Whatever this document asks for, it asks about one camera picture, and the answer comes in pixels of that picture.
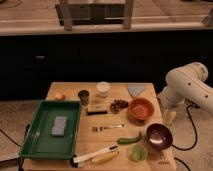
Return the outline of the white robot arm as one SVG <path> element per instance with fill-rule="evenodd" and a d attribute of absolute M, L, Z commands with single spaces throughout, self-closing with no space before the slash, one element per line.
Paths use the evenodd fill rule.
<path fill-rule="evenodd" d="M 157 95 L 166 125 L 172 123 L 177 114 L 175 108 L 186 99 L 213 114 L 213 88 L 205 84 L 207 78 L 208 69 L 200 62 L 174 68 L 166 74 L 166 86 Z"/>

